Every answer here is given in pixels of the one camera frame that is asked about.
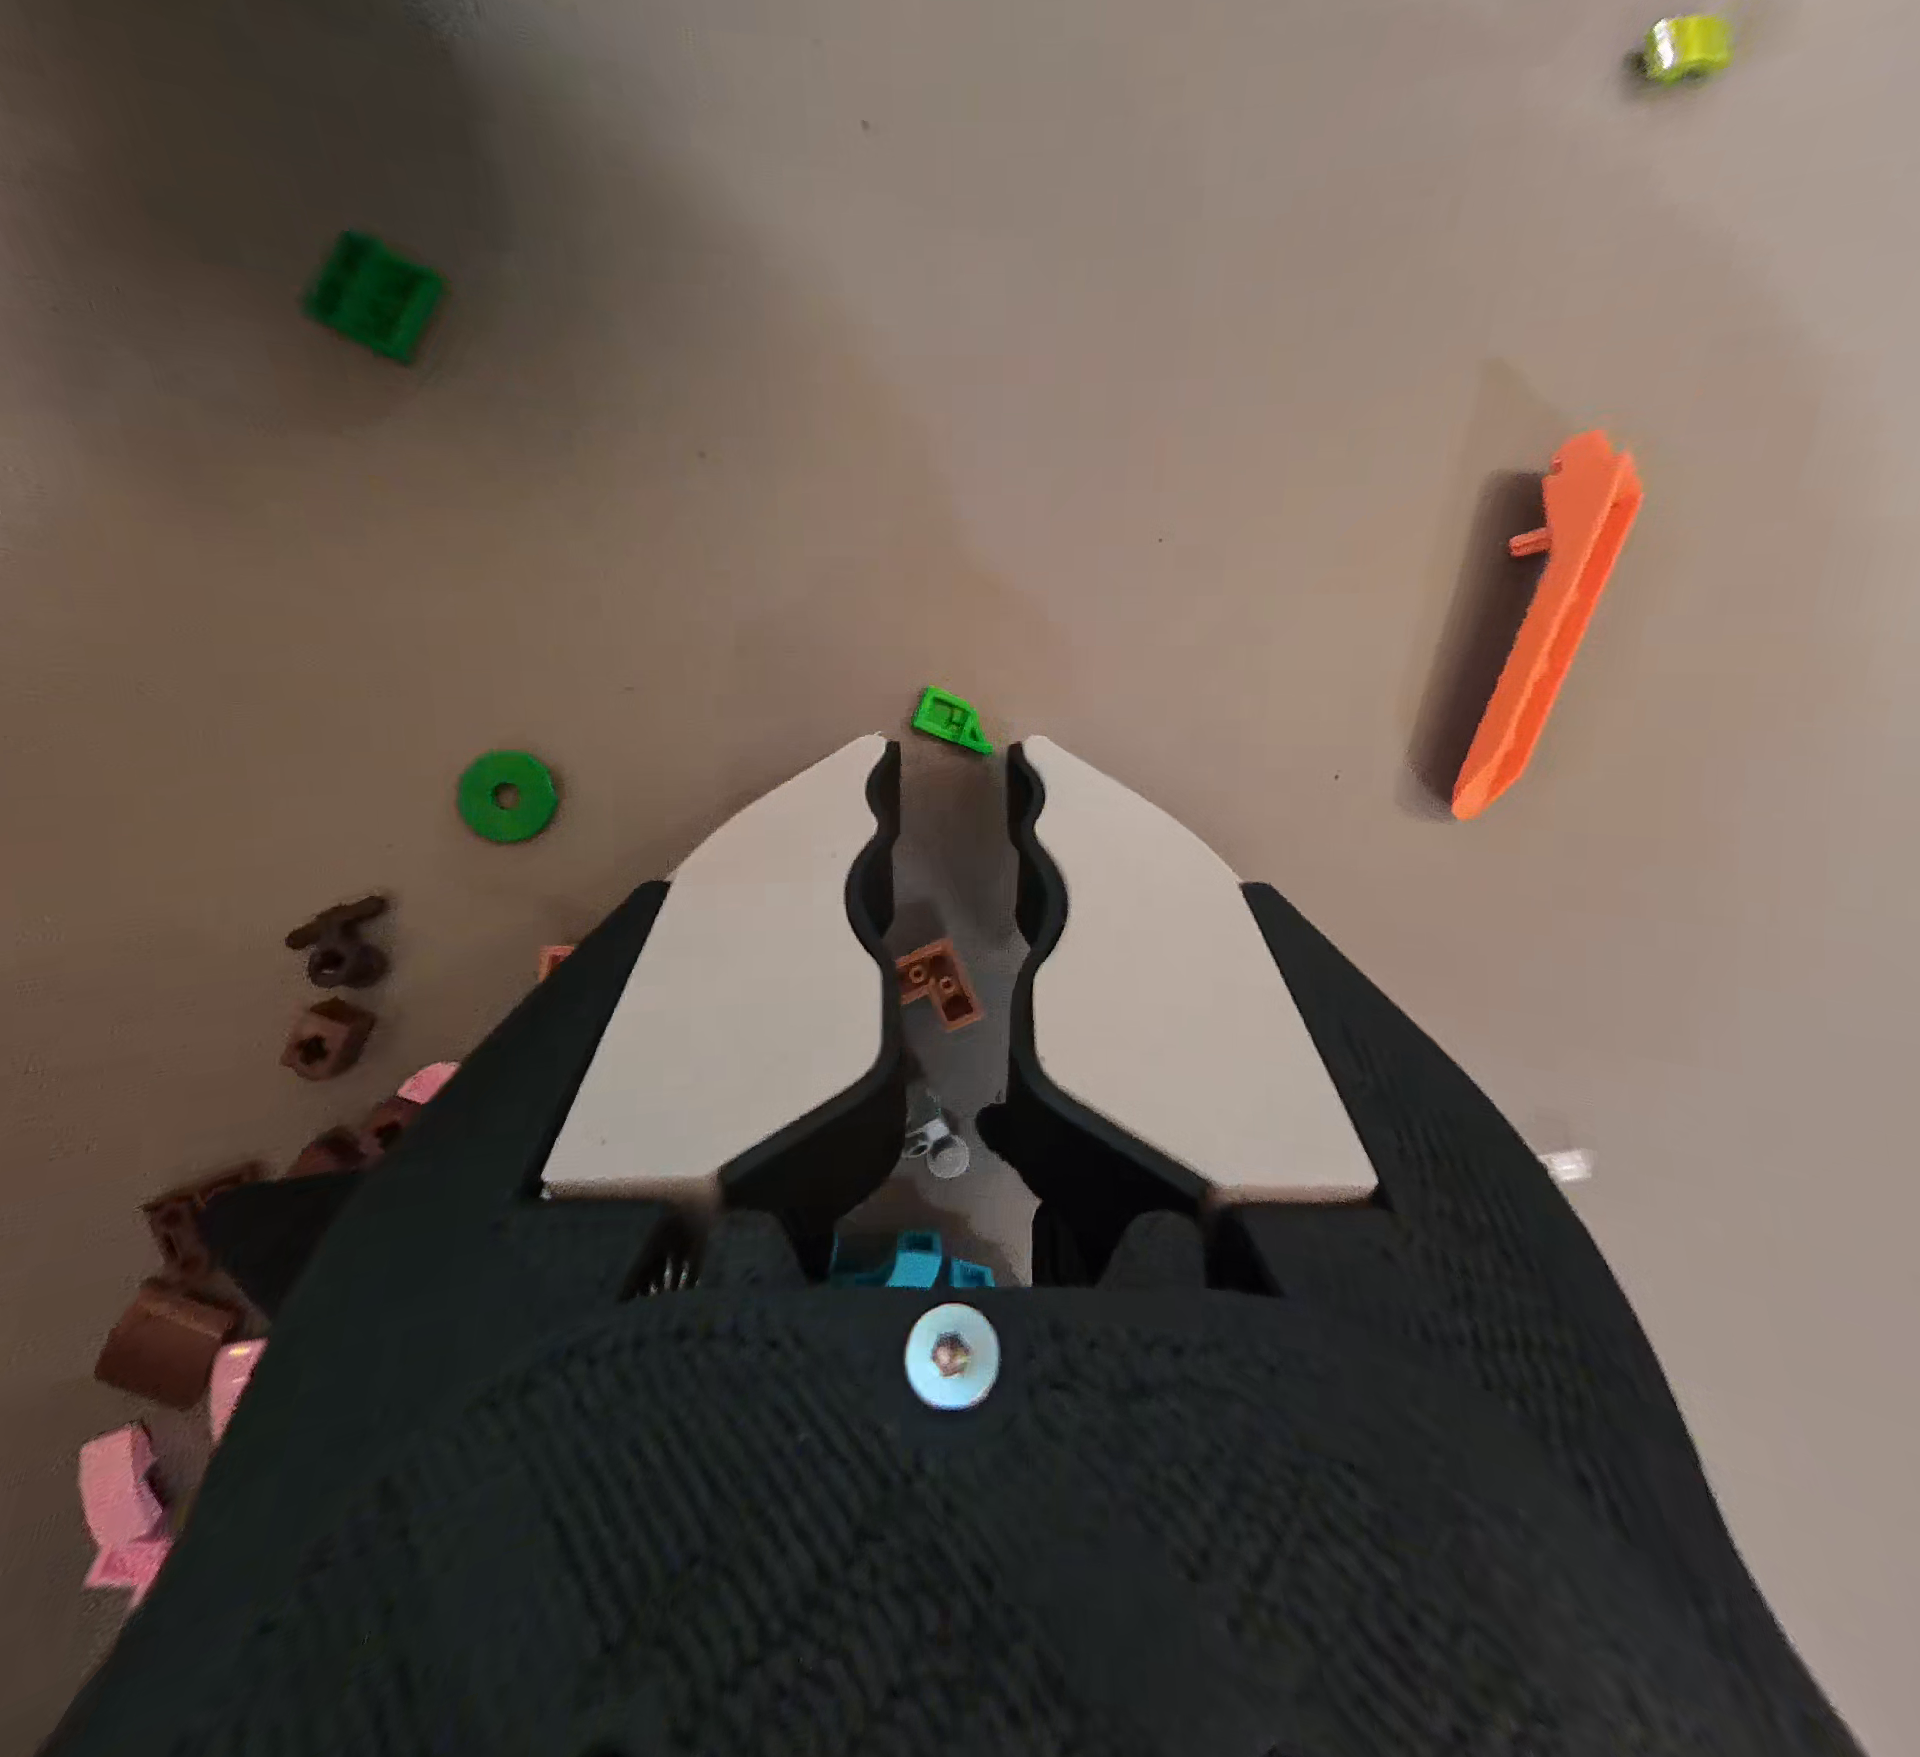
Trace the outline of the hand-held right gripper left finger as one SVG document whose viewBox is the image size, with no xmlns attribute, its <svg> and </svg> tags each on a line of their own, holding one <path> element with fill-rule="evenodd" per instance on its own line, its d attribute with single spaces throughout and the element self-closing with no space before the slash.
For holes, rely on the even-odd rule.
<svg viewBox="0 0 1920 1757">
<path fill-rule="evenodd" d="M 664 886 L 541 1164 L 553 1199 L 855 1209 L 895 1167 L 898 744 L 855 734 Z"/>
</svg>

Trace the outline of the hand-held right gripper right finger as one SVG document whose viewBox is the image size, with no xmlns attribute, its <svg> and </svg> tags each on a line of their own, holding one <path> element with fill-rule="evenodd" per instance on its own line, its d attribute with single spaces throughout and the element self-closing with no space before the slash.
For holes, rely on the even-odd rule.
<svg viewBox="0 0 1920 1757">
<path fill-rule="evenodd" d="M 1025 938 L 999 1149 L 1056 1207 L 1349 1207 L 1377 1168 L 1235 869 L 1048 734 L 1006 753 Z"/>
</svg>

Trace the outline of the salmon angled lego plate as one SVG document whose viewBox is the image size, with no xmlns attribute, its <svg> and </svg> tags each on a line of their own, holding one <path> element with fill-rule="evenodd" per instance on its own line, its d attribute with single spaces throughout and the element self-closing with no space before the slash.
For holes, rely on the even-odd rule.
<svg viewBox="0 0 1920 1757">
<path fill-rule="evenodd" d="M 947 1033 L 985 1018 L 985 1003 L 949 934 L 895 954 L 895 1000 L 902 1005 L 924 1003 Z"/>
</svg>

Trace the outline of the green round lego disc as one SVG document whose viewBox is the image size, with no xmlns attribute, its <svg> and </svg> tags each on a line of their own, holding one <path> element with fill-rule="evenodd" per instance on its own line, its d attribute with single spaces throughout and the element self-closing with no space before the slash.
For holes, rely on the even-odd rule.
<svg viewBox="0 0 1920 1757">
<path fill-rule="evenodd" d="M 524 750 L 484 750 L 454 783 L 454 810 L 467 831 L 487 843 L 521 843 L 541 834 L 561 804 L 547 760 Z"/>
</svg>

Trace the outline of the teal lego arch piece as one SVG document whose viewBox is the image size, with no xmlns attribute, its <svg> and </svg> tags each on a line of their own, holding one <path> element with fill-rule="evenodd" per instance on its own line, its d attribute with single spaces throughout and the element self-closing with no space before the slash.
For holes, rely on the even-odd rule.
<svg viewBox="0 0 1920 1757">
<path fill-rule="evenodd" d="M 996 1289 L 996 1272 L 949 1254 L 939 1231 L 895 1231 L 891 1239 L 835 1239 L 831 1289 Z"/>
</svg>

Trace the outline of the dark brown lego pin piece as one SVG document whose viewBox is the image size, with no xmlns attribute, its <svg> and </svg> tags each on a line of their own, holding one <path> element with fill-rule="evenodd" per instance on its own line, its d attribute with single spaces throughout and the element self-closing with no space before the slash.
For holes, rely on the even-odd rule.
<svg viewBox="0 0 1920 1757">
<path fill-rule="evenodd" d="M 330 904 L 285 933 L 285 948 L 299 953 L 306 977 L 317 990 L 366 990 L 392 968 L 392 954 L 367 941 L 367 927 L 392 910 L 387 896 Z"/>
</svg>

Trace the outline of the brown small lego brick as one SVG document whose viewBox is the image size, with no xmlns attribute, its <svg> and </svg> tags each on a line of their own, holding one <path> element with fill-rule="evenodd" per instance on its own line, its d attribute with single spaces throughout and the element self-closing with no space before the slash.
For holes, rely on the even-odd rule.
<svg viewBox="0 0 1920 1757">
<path fill-rule="evenodd" d="M 322 997 L 299 1008 L 276 1061 L 302 1080 L 335 1080 L 363 1058 L 373 1030 L 377 1008 Z"/>
</svg>

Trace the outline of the dark brown lego brick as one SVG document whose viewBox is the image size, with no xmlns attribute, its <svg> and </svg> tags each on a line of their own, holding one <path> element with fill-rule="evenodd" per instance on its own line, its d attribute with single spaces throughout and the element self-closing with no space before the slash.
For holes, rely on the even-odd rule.
<svg viewBox="0 0 1920 1757">
<path fill-rule="evenodd" d="M 265 1161 L 243 1161 L 149 1197 L 139 1214 L 158 1242 L 159 1266 L 181 1281 L 209 1274 L 215 1268 L 205 1242 L 209 1207 L 228 1191 L 270 1181 L 270 1174 Z"/>
<path fill-rule="evenodd" d="M 363 1118 L 310 1137 L 288 1168 L 282 1168 L 282 1181 L 373 1168 L 396 1149 L 423 1111 L 419 1100 L 383 1097 Z"/>
</svg>

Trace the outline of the orange lego brick separator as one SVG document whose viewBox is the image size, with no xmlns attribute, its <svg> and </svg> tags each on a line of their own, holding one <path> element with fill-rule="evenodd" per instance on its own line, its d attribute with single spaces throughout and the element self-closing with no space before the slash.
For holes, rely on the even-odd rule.
<svg viewBox="0 0 1920 1757">
<path fill-rule="evenodd" d="M 1506 541 L 1513 558 L 1540 558 L 1540 570 L 1452 783 L 1454 821 L 1481 819 L 1526 772 L 1640 508 L 1636 455 L 1606 429 L 1554 451 L 1543 522 Z"/>
</svg>

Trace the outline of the brown lego slope brick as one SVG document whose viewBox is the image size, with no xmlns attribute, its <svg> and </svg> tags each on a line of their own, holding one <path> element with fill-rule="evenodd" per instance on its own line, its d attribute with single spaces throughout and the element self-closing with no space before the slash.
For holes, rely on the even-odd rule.
<svg viewBox="0 0 1920 1757">
<path fill-rule="evenodd" d="M 243 1325 L 245 1309 L 233 1299 L 149 1276 L 109 1329 L 91 1373 L 145 1402 L 191 1412 L 209 1395 L 215 1361 Z"/>
</svg>

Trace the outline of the green square lego plate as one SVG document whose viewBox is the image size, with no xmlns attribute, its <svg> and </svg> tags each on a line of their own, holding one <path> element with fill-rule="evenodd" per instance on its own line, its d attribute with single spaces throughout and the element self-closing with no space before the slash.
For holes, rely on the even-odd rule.
<svg viewBox="0 0 1920 1757">
<path fill-rule="evenodd" d="M 320 328 L 403 368 L 449 294 L 446 277 L 366 230 L 343 230 L 302 294 L 302 314 Z"/>
</svg>

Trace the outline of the lime green lego piece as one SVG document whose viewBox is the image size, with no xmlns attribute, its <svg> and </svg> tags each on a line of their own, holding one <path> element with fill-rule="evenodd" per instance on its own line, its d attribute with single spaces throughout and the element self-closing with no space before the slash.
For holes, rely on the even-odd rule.
<svg viewBox="0 0 1920 1757">
<path fill-rule="evenodd" d="M 1627 54 L 1627 68 L 1653 88 L 1693 88 L 1725 74 L 1738 54 L 1738 31 L 1720 14 L 1660 17 Z"/>
</svg>

